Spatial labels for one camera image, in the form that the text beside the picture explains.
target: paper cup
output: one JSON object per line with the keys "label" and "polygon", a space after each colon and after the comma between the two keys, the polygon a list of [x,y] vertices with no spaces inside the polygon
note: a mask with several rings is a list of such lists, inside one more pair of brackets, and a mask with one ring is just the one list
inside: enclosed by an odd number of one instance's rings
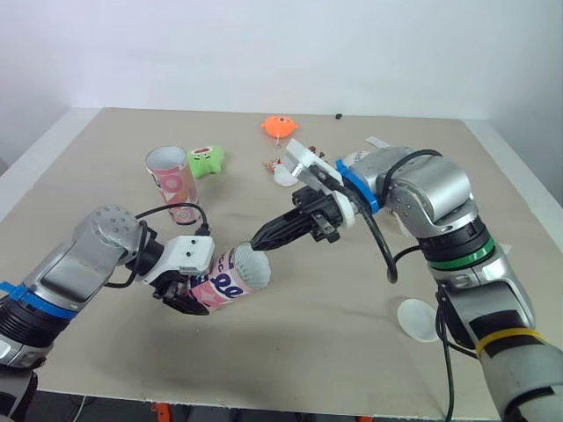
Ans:
{"label": "paper cup", "polygon": [[[147,155],[145,163],[165,204],[199,203],[194,177],[187,163],[187,154],[182,148],[153,149]],[[197,211],[190,207],[172,208],[170,213],[177,224],[194,224],[200,217]]]}
{"label": "paper cup", "polygon": [[270,275],[266,254],[244,243],[215,258],[207,275],[191,277],[189,294],[211,312],[266,287]]}
{"label": "paper cup", "polygon": [[397,309],[397,319],[401,328],[410,337],[422,343],[436,341],[436,311],[426,302],[406,299]]}

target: orange plush toy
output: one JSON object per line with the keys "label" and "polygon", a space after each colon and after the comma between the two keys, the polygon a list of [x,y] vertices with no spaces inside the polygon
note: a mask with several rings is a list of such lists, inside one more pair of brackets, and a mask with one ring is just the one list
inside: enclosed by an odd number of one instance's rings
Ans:
{"label": "orange plush toy", "polygon": [[287,138],[299,128],[290,117],[270,116],[261,126],[266,133],[276,139],[275,147],[280,148],[280,139]]}

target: white plastic lid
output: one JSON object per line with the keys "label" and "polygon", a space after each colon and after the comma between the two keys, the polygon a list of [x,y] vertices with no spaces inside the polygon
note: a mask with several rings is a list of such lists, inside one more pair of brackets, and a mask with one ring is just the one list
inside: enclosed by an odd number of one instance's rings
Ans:
{"label": "white plastic lid", "polygon": [[398,323],[403,331],[422,343],[438,339],[435,318],[435,309],[418,299],[406,299],[397,309]]}

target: pink paper cup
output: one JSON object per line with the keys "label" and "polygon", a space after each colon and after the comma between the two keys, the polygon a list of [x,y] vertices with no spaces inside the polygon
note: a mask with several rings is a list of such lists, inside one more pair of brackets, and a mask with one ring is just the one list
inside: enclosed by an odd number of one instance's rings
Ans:
{"label": "pink paper cup", "polygon": [[266,254],[243,243],[214,258],[207,275],[190,278],[189,294],[212,312],[266,287],[271,273]]}
{"label": "pink paper cup", "polygon": [[[179,147],[159,147],[146,157],[147,171],[157,184],[166,205],[180,202],[199,203],[194,177],[187,162],[186,152]],[[194,224],[200,216],[190,207],[170,210],[177,224]]]}

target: green ring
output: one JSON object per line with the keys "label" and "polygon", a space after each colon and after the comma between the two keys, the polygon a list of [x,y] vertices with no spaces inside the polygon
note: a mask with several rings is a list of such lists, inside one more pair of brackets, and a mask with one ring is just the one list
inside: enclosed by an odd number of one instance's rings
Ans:
{"label": "green ring", "polygon": [[490,236],[489,240],[477,249],[475,252],[465,255],[461,258],[452,259],[451,261],[435,262],[429,261],[430,266],[436,270],[453,270],[461,266],[469,266],[476,261],[486,257],[494,249],[494,239]]}

